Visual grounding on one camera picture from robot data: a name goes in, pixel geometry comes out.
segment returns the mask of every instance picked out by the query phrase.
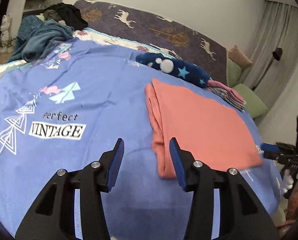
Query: white statue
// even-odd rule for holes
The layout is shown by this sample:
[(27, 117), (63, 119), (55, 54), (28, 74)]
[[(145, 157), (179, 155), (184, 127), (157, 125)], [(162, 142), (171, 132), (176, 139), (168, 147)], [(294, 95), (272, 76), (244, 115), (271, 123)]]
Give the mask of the white statue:
[(11, 45), (9, 40), (9, 27), (10, 27), (10, 14), (7, 17), (3, 16), (0, 26), (0, 53), (13, 52), (14, 46)]

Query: folded pink cloth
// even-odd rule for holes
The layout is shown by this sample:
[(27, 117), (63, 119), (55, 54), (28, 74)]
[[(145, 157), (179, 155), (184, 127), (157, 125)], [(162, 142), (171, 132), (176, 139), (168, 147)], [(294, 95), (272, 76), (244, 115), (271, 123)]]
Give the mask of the folded pink cloth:
[(169, 152), (172, 137), (181, 149), (212, 169), (226, 171), (262, 164), (247, 126), (232, 108), (156, 79), (146, 85), (145, 93), (153, 128), (152, 146), (162, 178), (176, 177)]
[(209, 87), (213, 87), (213, 88), (222, 88), (224, 90), (227, 90), (229, 95), (236, 101), (238, 101), (239, 103), (241, 104), (245, 104), (245, 101), (243, 99), (243, 97), (241, 95), (239, 95), (239, 93), (230, 88), (230, 87), (227, 87), (226, 85), (220, 83), (219, 81), (215, 81), (215, 80), (208, 80), (208, 86)]

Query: metal screw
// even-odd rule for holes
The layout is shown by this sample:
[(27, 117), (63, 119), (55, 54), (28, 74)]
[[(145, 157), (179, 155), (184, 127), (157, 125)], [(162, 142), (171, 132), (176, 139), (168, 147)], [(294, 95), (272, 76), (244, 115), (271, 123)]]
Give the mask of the metal screw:
[(57, 171), (58, 176), (63, 176), (63, 175), (65, 175), (65, 173), (66, 173), (66, 170), (64, 170), (64, 169), (60, 169)]
[(201, 161), (195, 161), (193, 162), (193, 166), (195, 166), (196, 168), (200, 168), (202, 167), (203, 163)]
[(91, 167), (93, 167), (94, 169), (100, 167), (100, 162), (93, 162), (91, 164)]
[(231, 168), (231, 169), (229, 169), (229, 173), (231, 175), (237, 175), (238, 174), (238, 171), (235, 168)]

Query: navy star-patterned fabric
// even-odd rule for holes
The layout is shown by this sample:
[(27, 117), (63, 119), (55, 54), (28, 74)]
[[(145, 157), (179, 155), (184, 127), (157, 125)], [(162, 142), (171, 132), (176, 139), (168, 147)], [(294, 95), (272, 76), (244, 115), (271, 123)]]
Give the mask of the navy star-patterned fabric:
[(136, 61), (201, 88), (206, 88), (210, 79), (209, 74), (202, 67), (181, 59), (166, 58), (161, 53), (140, 54), (136, 57)]

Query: blue bedsheet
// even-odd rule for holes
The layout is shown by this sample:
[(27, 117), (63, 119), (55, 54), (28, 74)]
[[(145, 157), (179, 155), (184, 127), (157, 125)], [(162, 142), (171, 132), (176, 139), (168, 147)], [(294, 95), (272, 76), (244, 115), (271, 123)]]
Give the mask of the blue bedsheet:
[[(57, 54), (70, 44), (68, 53)], [(158, 176), (145, 85), (156, 78), (231, 106), (207, 90), (134, 62), (139, 51), (77, 39), (61, 46), (44, 62), (6, 73), (0, 80), (0, 221), (15, 235), (31, 203), (58, 169), (83, 168), (113, 149), (121, 137), (125, 154), (117, 182), (109, 194), (102, 194), (110, 236), (183, 239), (192, 193), (183, 192), (177, 180)], [(260, 145), (249, 114), (235, 111)], [(69, 123), (81, 126), (64, 128)], [(55, 129), (58, 124), (63, 130), (49, 126), (44, 134), (41, 128), (35, 130), (39, 124)], [(273, 214), (281, 182), (273, 161), (264, 160), (262, 166), (241, 173)], [(75, 225), (81, 238), (78, 193)], [(219, 234), (219, 212), (215, 194), (213, 238)]]

